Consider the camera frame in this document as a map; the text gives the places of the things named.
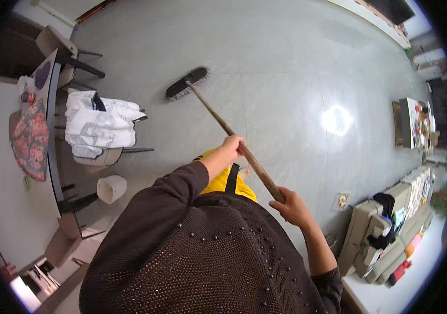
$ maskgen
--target foot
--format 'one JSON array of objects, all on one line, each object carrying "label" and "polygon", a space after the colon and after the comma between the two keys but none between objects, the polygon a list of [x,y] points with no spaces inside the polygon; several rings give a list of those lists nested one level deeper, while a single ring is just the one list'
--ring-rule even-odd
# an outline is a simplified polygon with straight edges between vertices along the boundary
[{"label": "foot", "polygon": [[248,168],[239,169],[238,174],[241,176],[242,180],[246,180],[250,177],[251,171]]}]

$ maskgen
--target broom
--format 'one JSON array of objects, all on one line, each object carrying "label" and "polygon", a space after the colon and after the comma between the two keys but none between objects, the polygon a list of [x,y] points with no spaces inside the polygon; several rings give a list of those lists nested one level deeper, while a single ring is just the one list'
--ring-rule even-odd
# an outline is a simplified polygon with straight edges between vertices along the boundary
[{"label": "broom", "polygon": [[[188,72],[185,76],[179,79],[176,83],[171,85],[165,92],[165,97],[168,101],[172,102],[177,99],[182,98],[190,91],[199,98],[202,104],[206,107],[209,113],[215,118],[215,120],[220,124],[220,126],[225,130],[227,135],[235,135],[234,131],[228,126],[227,123],[213,110],[213,108],[208,104],[208,102],[202,97],[202,95],[195,89],[195,86],[201,85],[210,75],[208,68],[200,66]],[[272,197],[284,204],[286,202],[283,194],[279,191],[277,185],[274,184],[271,177],[265,172],[264,168],[259,164],[258,160],[253,156],[248,147],[243,142],[239,143],[238,151],[242,154],[246,160],[250,163],[255,173],[257,173],[260,180],[263,182],[267,190],[270,192]]]}]

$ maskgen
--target green plant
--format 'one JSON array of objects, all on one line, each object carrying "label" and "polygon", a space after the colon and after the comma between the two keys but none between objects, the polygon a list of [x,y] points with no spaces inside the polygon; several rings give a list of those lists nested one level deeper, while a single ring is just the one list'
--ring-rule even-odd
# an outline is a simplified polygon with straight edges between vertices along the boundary
[{"label": "green plant", "polygon": [[431,195],[431,206],[442,217],[447,217],[447,183]]}]

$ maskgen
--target gray tile floor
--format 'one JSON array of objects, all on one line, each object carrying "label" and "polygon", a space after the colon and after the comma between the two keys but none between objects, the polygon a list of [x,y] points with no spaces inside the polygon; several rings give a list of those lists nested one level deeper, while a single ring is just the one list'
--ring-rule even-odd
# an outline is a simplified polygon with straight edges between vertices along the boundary
[{"label": "gray tile floor", "polygon": [[[221,144],[224,131],[194,95],[169,104],[163,99],[171,83],[199,65],[212,70],[201,93],[245,136],[272,179],[298,192],[322,229],[337,234],[336,252],[350,212],[331,209],[335,194],[350,193],[350,203],[357,204],[421,162],[418,151],[394,145],[391,100],[427,101],[424,81],[396,42],[332,3],[120,1],[79,26],[73,40],[104,55],[86,59],[106,72],[89,83],[101,96],[146,110],[149,119],[136,126],[136,147],[155,148],[123,155],[88,175],[67,160],[69,149],[61,144],[63,181],[92,192],[101,176],[128,180],[126,196],[116,204],[99,201],[79,213],[88,224],[109,227],[132,195],[156,177]],[[321,124],[322,113],[334,105],[352,118],[343,136]],[[267,205],[271,197],[256,175],[248,183],[306,256],[300,230]]]}]

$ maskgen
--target red floral pattern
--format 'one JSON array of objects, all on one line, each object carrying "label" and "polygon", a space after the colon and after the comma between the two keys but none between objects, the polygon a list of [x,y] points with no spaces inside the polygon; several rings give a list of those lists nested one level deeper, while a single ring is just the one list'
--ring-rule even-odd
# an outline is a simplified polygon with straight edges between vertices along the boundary
[{"label": "red floral pattern", "polygon": [[45,181],[49,129],[42,99],[32,104],[16,124],[11,146],[17,164],[36,181]]}]

